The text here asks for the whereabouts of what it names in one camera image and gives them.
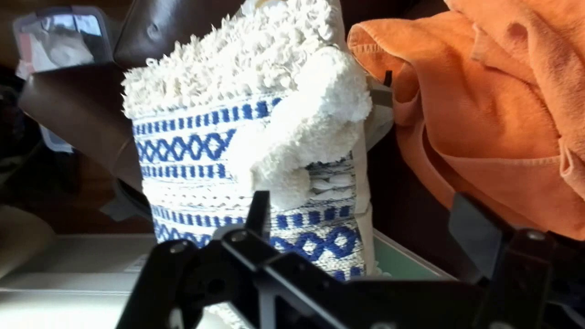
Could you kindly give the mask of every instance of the orange fabric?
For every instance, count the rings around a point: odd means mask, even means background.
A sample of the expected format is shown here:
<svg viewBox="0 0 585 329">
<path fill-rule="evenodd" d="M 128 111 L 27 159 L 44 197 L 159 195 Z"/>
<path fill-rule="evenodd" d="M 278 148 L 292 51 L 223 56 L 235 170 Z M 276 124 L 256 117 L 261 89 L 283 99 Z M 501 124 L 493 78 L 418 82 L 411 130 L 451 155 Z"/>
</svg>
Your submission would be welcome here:
<svg viewBox="0 0 585 329">
<path fill-rule="evenodd" d="M 404 161 L 446 206 L 462 192 L 512 226 L 585 239 L 585 2 L 448 5 L 349 31 L 373 78 L 393 73 Z"/>
</svg>

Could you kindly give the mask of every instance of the white surface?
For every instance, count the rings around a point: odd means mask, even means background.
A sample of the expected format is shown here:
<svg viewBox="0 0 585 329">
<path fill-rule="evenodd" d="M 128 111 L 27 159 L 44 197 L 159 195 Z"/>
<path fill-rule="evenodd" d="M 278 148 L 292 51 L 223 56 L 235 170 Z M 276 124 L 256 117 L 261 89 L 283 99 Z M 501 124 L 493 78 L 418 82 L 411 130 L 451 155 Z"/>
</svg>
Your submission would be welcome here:
<svg viewBox="0 0 585 329">
<path fill-rule="evenodd" d="M 0 327 L 111 329 L 137 279 L 151 236 L 60 236 L 0 279 Z M 206 316 L 201 329 L 219 329 Z"/>
</svg>

